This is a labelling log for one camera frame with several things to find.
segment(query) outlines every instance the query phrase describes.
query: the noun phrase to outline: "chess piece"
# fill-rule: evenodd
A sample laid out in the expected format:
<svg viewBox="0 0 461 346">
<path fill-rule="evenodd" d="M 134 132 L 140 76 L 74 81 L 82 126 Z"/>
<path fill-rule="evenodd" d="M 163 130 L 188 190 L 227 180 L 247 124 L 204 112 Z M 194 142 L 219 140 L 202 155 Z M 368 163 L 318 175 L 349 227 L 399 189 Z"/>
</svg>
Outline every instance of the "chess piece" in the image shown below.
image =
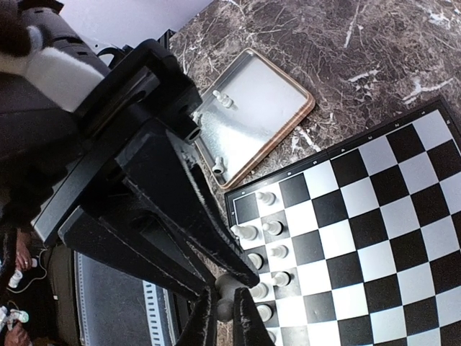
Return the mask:
<svg viewBox="0 0 461 346">
<path fill-rule="evenodd" d="M 290 283 L 290 274 L 287 272 L 278 272 L 272 278 L 271 284 L 277 287 L 284 287 Z"/>
<path fill-rule="evenodd" d="M 213 92 L 213 95 L 215 95 L 218 102 L 222 104 L 224 107 L 231 108 L 233 104 L 233 100 L 227 94 L 224 94 L 223 92 L 219 92 L 218 90 L 215 90 Z"/>
<path fill-rule="evenodd" d="M 260 270 L 262 268 L 263 259 L 260 254 L 249 254 L 248 257 L 253 262 L 257 270 Z"/>
<path fill-rule="evenodd" d="M 283 225 L 279 221 L 270 221 L 262 225 L 262 230 L 266 231 L 272 236 L 278 236 L 282 233 Z"/>
<path fill-rule="evenodd" d="M 275 195 L 272 192 L 257 192 L 256 199 L 263 202 L 265 205 L 272 205 L 275 202 Z"/>
<path fill-rule="evenodd" d="M 285 245 L 279 245 L 269 250 L 269 256 L 276 258 L 285 258 L 288 255 L 288 248 Z"/>
<path fill-rule="evenodd" d="M 250 293 L 254 299 L 262 299 L 265 298 L 269 293 L 269 288 L 265 283 L 259 283 L 250 289 Z"/>
<path fill-rule="evenodd" d="M 232 232 L 245 240 L 254 240 L 258 236 L 258 229 L 254 226 L 233 226 Z"/>
<path fill-rule="evenodd" d="M 215 159 L 215 166 L 211 169 L 216 175 L 221 175 L 224 172 L 224 160 L 221 156 Z"/>
<path fill-rule="evenodd" d="M 258 312 L 263 322 L 267 322 L 272 318 L 272 309 L 268 305 L 258 305 Z"/>
</svg>

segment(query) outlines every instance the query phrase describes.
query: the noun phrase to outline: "marble surface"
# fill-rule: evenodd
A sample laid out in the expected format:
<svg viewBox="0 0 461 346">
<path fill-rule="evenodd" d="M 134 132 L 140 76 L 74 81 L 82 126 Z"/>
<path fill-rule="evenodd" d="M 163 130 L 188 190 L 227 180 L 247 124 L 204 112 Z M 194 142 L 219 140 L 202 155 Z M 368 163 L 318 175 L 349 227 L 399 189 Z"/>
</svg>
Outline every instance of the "marble surface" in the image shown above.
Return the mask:
<svg viewBox="0 0 461 346">
<path fill-rule="evenodd" d="M 461 122 L 461 0 L 215 0 L 172 41 L 201 92 L 247 47 L 318 104 L 242 183 L 438 94 Z"/>
</svg>

